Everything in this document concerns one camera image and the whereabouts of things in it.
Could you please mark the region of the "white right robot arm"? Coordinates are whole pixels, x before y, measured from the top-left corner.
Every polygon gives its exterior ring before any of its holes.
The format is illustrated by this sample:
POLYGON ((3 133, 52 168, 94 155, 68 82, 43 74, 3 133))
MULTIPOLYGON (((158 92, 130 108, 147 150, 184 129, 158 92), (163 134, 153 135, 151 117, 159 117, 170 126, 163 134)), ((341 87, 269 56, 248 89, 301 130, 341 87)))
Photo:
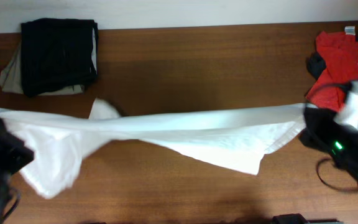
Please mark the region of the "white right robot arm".
POLYGON ((311 95, 327 88, 338 88, 345 94, 343 107, 334 111, 306 100, 303 108, 306 128, 300 141, 306 147, 329 154, 327 160, 346 171, 357 182, 358 191, 358 80, 325 84, 311 91, 311 95))

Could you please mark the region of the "white t-shirt with robot print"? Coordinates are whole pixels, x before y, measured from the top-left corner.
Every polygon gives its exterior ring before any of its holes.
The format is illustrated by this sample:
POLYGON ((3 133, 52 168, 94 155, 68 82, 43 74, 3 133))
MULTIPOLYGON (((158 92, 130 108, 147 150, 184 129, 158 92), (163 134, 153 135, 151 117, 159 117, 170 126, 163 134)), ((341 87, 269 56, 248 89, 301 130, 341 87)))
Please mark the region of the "white t-shirt with robot print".
POLYGON ((105 144, 140 140, 212 165, 257 175, 271 154, 305 129, 303 104, 122 117, 95 99, 86 119, 0 108, 7 130, 33 150, 21 169, 42 197, 70 188, 82 161, 105 144))

